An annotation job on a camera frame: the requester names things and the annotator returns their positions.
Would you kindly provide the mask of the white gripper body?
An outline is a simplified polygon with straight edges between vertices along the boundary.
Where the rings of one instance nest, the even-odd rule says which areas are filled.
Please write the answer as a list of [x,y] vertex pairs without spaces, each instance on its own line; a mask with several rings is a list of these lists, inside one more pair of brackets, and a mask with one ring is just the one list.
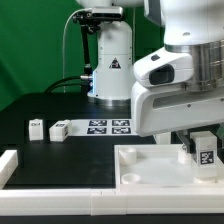
[[137,61],[131,117],[140,136],[224,122],[224,47],[165,46]]

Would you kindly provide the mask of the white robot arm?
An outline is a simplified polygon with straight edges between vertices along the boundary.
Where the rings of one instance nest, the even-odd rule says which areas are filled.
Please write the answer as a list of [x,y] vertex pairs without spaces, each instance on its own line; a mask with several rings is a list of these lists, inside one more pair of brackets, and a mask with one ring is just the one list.
[[128,0],[137,20],[131,116],[140,136],[224,122],[224,0]]

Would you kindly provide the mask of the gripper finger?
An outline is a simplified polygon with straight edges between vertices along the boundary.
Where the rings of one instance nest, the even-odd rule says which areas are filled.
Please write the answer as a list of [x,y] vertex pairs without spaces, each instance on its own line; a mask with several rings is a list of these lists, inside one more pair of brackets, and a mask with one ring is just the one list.
[[220,141],[220,147],[224,148],[224,123],[219,124],[216,135]]
[[195,143],[190,137],[189,131],[181,130],[177,131],[176,134],[179,140],[185,145],[185,151],[189,154],[193,154],[195,152]]

